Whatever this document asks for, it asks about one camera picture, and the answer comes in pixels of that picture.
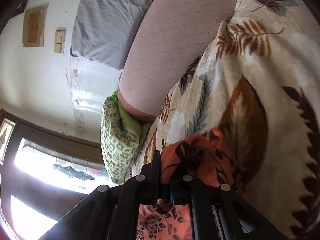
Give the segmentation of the grey pillow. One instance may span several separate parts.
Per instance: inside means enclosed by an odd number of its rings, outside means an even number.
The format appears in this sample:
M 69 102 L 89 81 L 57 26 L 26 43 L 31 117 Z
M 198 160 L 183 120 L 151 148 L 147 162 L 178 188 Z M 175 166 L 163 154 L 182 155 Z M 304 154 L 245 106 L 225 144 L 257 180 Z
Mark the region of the grey pillow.
M 122 70 L 153 0 L 80 0 L 71 55 Z

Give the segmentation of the green white checkered pillow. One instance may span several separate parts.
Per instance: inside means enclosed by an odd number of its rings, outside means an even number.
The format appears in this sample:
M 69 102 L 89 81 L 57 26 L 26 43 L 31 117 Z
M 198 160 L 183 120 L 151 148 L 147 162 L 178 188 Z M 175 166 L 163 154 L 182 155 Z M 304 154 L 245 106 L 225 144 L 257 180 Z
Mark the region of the green white checkered pillow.
M 103 103 L 101 114 L 101 152 L 110 180 L 122 184 L 132 176 L 132 164 L 148 133 L 150 124 L 138 121 L 122 106 L 118 92 Z

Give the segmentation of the pink quilted bolster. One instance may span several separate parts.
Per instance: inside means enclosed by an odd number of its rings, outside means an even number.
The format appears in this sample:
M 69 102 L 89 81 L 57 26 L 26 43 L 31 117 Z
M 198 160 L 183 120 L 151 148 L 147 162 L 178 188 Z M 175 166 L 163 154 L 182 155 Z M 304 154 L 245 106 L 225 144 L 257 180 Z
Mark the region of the pink quilted bolster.
M 153 122 L 165 97 L 233 16 L 236 0 L 153 0 L 119 80 L 119 99 L 135 118 Z

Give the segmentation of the stained glass window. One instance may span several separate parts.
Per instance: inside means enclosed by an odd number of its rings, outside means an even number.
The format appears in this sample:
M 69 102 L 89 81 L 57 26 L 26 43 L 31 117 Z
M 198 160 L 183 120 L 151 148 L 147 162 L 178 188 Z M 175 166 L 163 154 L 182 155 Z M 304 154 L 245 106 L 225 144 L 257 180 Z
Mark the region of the stained glass window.
M 19 239 L 39 239 L 103 184 L 99 147 L 2 118 L 1 213 Z

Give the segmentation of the cream leaf-pattern blanket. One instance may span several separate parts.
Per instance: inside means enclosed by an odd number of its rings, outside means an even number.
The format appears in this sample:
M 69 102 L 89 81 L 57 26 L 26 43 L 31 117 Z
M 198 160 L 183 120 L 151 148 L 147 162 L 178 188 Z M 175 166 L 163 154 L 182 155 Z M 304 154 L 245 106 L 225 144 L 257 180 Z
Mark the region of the cream leaf-pattern blanket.
M 319 23 L 303 0 L 237 0 L 170 90 L 132 164 L 221 132 L 237 193 L 290 239 L 319 239 Z

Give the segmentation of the beige wall switch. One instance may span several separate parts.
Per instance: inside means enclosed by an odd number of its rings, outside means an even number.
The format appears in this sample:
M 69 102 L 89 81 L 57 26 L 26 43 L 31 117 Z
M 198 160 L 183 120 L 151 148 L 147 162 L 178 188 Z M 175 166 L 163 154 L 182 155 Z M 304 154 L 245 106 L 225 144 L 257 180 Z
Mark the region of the beige wall switch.
M 57 29 L 55 32 L 55 43 L 54 43 L 55 53 L 63 54 L 65 38 L 66 38 L 66 30 Z

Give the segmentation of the orange black floral garment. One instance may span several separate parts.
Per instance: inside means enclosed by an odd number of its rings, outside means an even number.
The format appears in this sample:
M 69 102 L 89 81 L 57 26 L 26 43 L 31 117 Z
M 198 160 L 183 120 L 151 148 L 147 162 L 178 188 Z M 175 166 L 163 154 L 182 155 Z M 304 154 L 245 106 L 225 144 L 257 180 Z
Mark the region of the orange black floral garment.
M 213 128 L 192 135 L 161 151 L 161 185 L 177 188 L 190 175 L 206 185 L 234 185 L 234 154 L 223 133 Z M 191 239 L 190 210 L 187 204 L 172 204 L 161 196 L 153 205 L 139 207 L 136 239 Z

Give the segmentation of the framed wall panel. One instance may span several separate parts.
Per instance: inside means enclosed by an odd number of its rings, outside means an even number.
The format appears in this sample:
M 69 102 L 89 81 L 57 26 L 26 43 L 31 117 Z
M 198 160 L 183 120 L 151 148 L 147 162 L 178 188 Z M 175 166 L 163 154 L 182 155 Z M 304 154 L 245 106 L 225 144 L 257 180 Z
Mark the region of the framed wall panel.
M 44 27 L 48 5 L 28 9 L 23 21 L 23 47 L 44 46 Z

